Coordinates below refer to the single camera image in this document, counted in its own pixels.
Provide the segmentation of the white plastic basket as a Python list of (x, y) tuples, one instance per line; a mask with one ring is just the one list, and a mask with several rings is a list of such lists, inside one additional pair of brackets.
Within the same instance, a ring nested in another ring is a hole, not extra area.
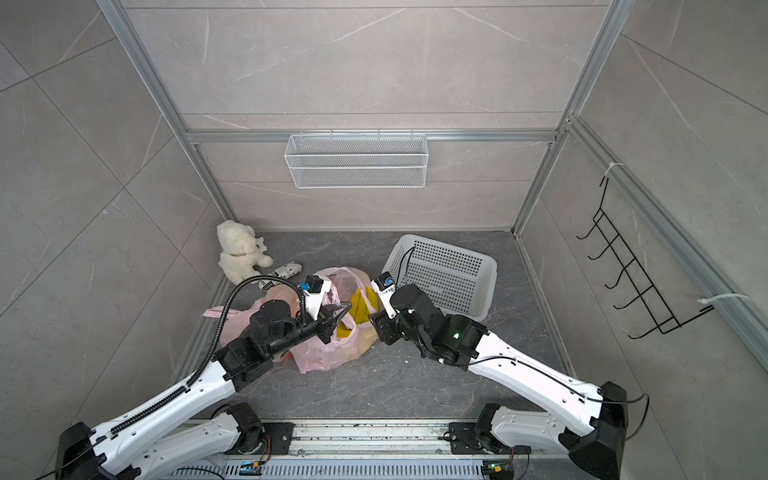
[(393, 247), (382, 270), (398, 286), (417, 285), (446, 314), (482, 322), (495, 291), (492, 257), (426, 237), (406, 234)]

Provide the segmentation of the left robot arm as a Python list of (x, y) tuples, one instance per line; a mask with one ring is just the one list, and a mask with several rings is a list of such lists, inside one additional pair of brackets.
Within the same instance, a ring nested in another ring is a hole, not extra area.
[(251, 407), (239, 404), (193, 427), (186, 421), (254, 382), (277, 355), (316, 336), (331, 340), (348, 302), (319, 305), (307, 321), (282, 300), (265, 302), (240, 336), (194, 373), (143, 405), (89, 427), (79, 422), (59, 438), (57, 479), (157, 479), (190, 462), (235, 447), (254, 448), (263, 434)]

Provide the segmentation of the pink printed plastic bag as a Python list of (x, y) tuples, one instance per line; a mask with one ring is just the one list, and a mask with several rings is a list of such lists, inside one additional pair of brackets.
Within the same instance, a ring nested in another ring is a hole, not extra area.
[(238, 338), (243, 330), (250, 325), (251, 316), (259, 311), (266, 302), (271, 300), (285, 301), (290, 307), (292, 316), (295, 316), (298, 312), (299, 299), (296, 292), (285, 285), (275, 286), (268, 290), (264, 297), (256, 300), (250, 308), (246, 310), (229, 310), (217, 349), (226, 346), (229, 342)]

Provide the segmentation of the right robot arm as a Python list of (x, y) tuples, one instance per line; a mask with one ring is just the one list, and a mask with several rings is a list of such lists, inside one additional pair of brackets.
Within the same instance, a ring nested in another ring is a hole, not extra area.
[(384, 273), (372, 288), (383, 310), (370, 321), (383, 343), (407, 340), (422, 357), (493, 380), (546, 411), (544, 420), (524, 422), (506, 407), (486, 408), (476, 425), (482, 448), (512, 448), (532, 440), (540, 448), (566, 453), (598, 479), (620, 477), (629, 420), (624, 388), (561, 373), (513, 348), (485, 325), (443, 313), (415, 284), (399, 287)]

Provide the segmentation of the yellow-green banana bunch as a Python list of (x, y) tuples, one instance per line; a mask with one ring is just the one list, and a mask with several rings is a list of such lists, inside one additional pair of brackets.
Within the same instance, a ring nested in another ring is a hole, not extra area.
[(356, 290), (349, 300), (351, 309), (346, 316), (339, 322), (335, 334), (338, 338), (347, 338), (353, 331), (346, 320), (351, 318), (355, 325), (360, 329), (371, 330), (373, 328), (369, 320), (371, 313), (378, 311), (378, 298), (370, 287), (364, 290)]

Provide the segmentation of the plain pink plastic bag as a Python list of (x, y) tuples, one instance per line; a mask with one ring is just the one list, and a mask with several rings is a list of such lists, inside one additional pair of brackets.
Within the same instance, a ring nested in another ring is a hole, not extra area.
[(290, 349), (299, 371), (330, 371), (360, 358), (377, 341), (369, 316), (382, 309), (378, 295), (371, 287), (370, 277), (351, 267), (330, 267), (316, 272), (330, 286), (323, 286), (319, 303), (323, 307), (351, 304), (350, 310), (338, 321), (324, 343), (317, 336)]

